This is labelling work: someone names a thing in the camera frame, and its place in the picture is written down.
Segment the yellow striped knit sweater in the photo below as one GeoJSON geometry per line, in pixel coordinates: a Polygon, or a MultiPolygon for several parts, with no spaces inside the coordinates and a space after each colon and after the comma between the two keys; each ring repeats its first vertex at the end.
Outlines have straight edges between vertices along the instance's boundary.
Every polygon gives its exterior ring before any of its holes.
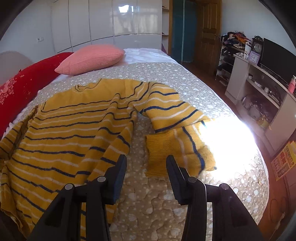
{"type": "Polygon", "coordinates": [[[191,175],[215,169],[200,136],[210,118],[174,89],[100,79],[55,94],[1,140],[1,211],[28,237],[67,183],[86,184],[130,152],[139,114],[154,129],[146,137],[148,176],[165,176],[169,155],[191,175]]]}

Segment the pile of clothes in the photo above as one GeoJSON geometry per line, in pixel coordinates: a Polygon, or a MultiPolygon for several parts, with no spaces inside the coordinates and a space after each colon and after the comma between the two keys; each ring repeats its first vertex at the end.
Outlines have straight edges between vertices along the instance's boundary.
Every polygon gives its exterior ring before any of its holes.
{"type": "Polygon", "coordinates": [[[245,45],[247,42],[251,42],[251,40],[245,36],[244,32],[240,31],[230,31],[226,35],[223,35],[222,39],[223,44],[226,46],[232,46],[234,44],[245,45]]]}

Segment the yellow printed box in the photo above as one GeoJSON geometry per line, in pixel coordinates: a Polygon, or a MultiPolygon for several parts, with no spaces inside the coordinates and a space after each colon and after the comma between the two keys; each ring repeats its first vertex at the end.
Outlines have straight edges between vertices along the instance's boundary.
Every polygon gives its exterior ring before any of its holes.
{"type": "Polygon", "coordinates": [[[276,181],[283,178],[295,166],[295,141],[288,142],[271,161],[276,181]]]}

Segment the white desk shelf unit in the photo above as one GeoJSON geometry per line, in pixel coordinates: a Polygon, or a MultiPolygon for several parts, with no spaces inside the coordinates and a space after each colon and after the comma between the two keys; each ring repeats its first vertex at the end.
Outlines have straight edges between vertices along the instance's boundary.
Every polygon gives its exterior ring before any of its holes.
{"type": "Polygon", "coordinates": [[[295,96],[267,71],[235,55],[225,95],[235,104],[247,125],[273,156],[295,132],[295,96]],[[259,126],[246,108],[254,97],[271,112],[267,127],[259,126]]]}

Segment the long red floral pillow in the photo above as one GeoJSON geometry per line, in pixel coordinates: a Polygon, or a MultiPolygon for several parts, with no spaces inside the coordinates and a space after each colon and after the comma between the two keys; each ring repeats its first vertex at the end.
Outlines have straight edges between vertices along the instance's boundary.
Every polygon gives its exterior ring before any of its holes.
{"type": "Polygon", "coordinates": [[[50,83],[67,79],[55,69],[73,52],[62,52],[43,59],[20,70],[14,77],[1,85],[1,136],[9,124],[17,118],[27,105],[37,96],[38,91],[50,83]]]}

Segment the pink water bottle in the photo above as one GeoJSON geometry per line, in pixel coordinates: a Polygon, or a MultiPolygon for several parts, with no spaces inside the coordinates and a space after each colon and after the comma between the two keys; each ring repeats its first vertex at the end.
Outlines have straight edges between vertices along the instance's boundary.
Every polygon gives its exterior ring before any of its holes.
{"type": "Polygon", "coordinates": [[[296,86],[296,76],[293,75],[292,78],[291,78],[291,80],[290,80],[290,83],[289,83],[289,85],[288,85],[288,90],[289,90],[289,92],[290,92],[291,94],[294,93],[294,91],[295,91],[295,86],[296,86]]]}

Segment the purple square alarm clock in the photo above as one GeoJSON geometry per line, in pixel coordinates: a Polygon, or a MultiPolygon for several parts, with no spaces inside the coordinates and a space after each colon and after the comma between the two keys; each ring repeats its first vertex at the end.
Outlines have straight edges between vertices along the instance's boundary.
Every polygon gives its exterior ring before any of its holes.
{"type": "Polygon", "coordinates": [[[253,65],[257,65],[258,62],[260,61],[260,54],[254,51],[250,51],[250,54],[248,56],[248,61],[253,65]]]}

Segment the pink ribbed pillow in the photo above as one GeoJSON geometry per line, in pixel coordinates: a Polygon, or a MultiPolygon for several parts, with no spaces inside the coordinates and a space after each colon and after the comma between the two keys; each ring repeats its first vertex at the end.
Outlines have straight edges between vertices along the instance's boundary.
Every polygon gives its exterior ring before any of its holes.
{"type": "Polygon", "coordinates": [[[118,63],[124,55],[123,49],[111,44],[88,45],[63,60],[55,72],[63,75],[79,75],[110,67],[118,63]]]}

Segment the black monitor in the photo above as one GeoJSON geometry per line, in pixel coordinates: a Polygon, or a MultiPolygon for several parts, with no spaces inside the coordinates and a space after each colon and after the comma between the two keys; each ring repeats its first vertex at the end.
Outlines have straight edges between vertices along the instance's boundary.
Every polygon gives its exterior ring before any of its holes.
{"type": "Polygon", "coordinates": [[[288,87],[295,76],[295,55],[275,42],[264,38],[260,65],[288,87]]]}

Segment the grey padded headboard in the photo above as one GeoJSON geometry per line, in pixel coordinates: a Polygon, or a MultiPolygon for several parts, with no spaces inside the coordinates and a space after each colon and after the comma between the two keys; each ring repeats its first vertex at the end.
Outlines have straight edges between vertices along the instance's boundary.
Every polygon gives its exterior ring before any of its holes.
{"type": "Polygon", "coordinates": [[[33,61],[17,51],[5,51],[0,54],[0,85],[5,84],[20,70],[32,65],[33,61]]]}

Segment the dark wooden table clock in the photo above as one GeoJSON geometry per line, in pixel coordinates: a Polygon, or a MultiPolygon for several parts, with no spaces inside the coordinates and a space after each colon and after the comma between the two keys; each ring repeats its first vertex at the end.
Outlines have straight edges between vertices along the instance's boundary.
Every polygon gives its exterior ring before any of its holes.
{"type": "Polygon", "coordinates": [[[256,54],[259,54],[259,56],[260,56],[261,53],[262,53],[263,44],[264,44],[264,41],[263,41],[263,38],[262,37],[260,37],[260,36],[254,36],[252,38],[251,51],[254,52],[254,53],[256,53],[256,54]]]}

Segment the teal curtain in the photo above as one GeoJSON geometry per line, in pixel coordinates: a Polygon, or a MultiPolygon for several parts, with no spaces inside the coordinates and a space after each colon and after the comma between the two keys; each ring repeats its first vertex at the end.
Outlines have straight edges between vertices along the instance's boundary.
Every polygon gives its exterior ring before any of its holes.
{"type": "Polygon", "coordinates": [[[197,4],[173,1],[171,57],[177,62],[193,62],[197,35],[197,4]]]}

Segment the white glossy wardrobe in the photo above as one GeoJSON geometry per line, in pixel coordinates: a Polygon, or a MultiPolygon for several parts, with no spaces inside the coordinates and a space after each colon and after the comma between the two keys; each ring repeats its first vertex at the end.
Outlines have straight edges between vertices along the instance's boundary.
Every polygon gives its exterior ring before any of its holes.
{"type": "Polygon", "coordinates": [[[91,44],[161,49],[162,2],[53,1],[51,27],[56,53],[91,44]]]}

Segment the brown wooden door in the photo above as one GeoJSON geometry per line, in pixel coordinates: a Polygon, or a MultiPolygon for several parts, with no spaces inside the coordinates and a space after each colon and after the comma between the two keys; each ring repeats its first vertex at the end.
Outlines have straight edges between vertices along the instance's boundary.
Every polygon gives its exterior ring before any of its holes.
{"type": "Polygon", "coordinates": [[[222,1],[196,1],[197,33],[194,64],[201,70],[213,75],[220,57],[222,1]]]}

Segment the white wall socket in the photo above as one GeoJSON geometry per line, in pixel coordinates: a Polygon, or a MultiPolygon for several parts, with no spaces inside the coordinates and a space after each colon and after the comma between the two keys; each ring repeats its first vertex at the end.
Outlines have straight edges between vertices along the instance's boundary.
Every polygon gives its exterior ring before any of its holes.
{"type": "Polygon", "coordinates": [[[39,37],[39,38],[37,38],[37,42],[39,43],[39,42],[43,42],[44,41],[44,38],[43,37],[39,37]]]}

